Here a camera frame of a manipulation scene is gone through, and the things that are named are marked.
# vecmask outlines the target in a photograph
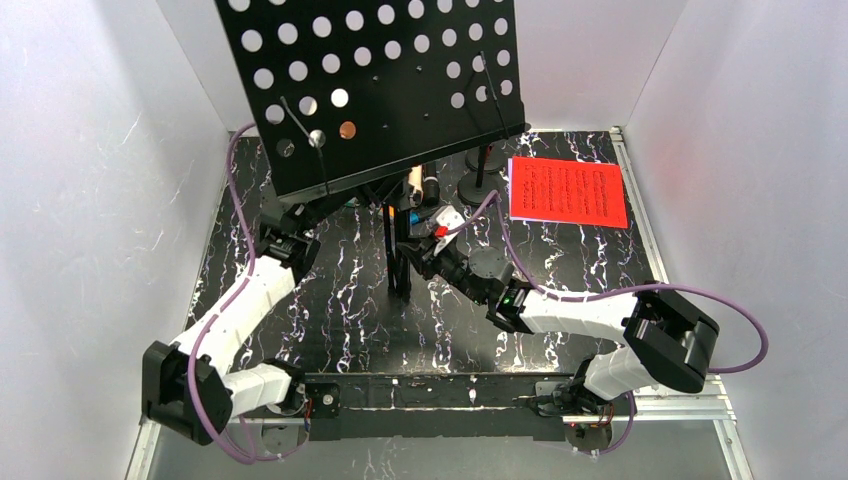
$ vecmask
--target black base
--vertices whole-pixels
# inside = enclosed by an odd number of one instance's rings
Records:
[[[483,203],[489,192],[497,189],[498,184],[495,182],[495,179],[489,176],[483,177],[483,183],[478,188],[477,174],[469,172],[459,179],[459,183],[456,185],[456,195],[462,203],[477,207]]]
[[[465,165],[472,172],[477,171],[477,155],[479,149],[472,148],[465,152]],[[504,153],[498,148],[495,147],[489,152],[489,158],[486,159],[486,164],[483,166],[483,171],[488,174],[498,173],[506,167],[506,156]]]

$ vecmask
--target white wall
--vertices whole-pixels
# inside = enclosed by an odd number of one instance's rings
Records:
[[[155,3],[0,2],[0,478],[122,478],[227,134]]]
[[[837,0],[692,0],[625,129],[671,278],[770,333],[725,376],[757,478],[848,469],[846,25]],[[716,364],[750,358],[752,329],[718,316]]]
[[[157,1],[227,128],[249,122],[214,3]],[[627,123],[686,0],[515,3],[527,120],[536,128],[606,130]]]

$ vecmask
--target red label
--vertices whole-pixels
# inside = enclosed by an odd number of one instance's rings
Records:
[[[628,227],[618,165],[513,157],[509,178],[514,220]]]

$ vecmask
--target black mount plate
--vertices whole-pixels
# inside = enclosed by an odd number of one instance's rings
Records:
[[[272,182],[294,201],[326,192],[317,153],[281,96],[307,131],[325,134],[331,192],[528,128],[512,0],[216,4]]]

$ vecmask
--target black marble surface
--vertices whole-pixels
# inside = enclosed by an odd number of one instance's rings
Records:
[[[507,143],[509,155],[615,163],[605,132],[528,133]],[[236,157],[238,190],[256,227],[260,189],[269,182],[268,164],[256,138],[243,139]],[[471,209],[456,199],[467,171],[462,155],[440,162],[443,201],[466,217]],[[498,179],[508,189],[505,174]],[[460,233],[461,249],[504,248],[494,208]],[[518,254],[545,285],[594,292],[651,278],[632,211],[630,227],[614,229],[539,222],[509,222]],[[234,369],[278,357],[312,372],[573,372],[592,353],[613,343],[565,333],[507,334],[485,319],[444,281],[424,281],[413,272],[412,295],[404,304],[389,296],[378,210],[343,208],[314,232],[322,248],[310,274],[280,302],[246,342]],[[192,318],[226,291],[245,266],[246,243],[225,191],[209,241],[192,305]]]

